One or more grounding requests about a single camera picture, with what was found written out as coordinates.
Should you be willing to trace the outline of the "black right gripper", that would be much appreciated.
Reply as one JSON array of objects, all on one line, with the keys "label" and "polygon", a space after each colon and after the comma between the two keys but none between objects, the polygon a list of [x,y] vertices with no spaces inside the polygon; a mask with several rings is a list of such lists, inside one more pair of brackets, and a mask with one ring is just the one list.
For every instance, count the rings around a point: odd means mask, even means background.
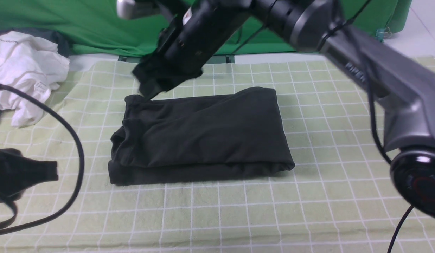
[{"label": "black right gripper", "polygon": [[202,67],[250,16],[250,0],[155,0],[170,24],[157,47],[140,59],[132,74],[150,100],[181,83],[198,78]]}]

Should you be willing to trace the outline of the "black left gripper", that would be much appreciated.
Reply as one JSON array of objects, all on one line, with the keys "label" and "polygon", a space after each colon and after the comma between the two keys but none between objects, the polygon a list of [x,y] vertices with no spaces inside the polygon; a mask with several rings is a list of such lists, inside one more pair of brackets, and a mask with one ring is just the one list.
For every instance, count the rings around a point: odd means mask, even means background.
[{"label": "black left gripper", "polygon": [[19,200],[24,191],[45,182],[58,181],[58,163],[23,157],[13,148],[0,149],[0,196]]}]

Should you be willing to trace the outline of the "gray black right robot arm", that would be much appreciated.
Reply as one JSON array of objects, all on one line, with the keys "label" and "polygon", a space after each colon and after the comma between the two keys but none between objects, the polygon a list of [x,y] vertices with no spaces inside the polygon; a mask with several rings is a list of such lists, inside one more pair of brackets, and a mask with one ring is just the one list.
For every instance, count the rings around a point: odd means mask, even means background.
[{"label": "gray black right robot arm", "polygon": [[338,0],[118,0],[122,19],[162,15],[169,27],[133,70],[152,99],[202,74],[249,17],[299,52],[317,52],[368,94],[373,139],[402,197],[435,218],[435,73],[346,20]]}]

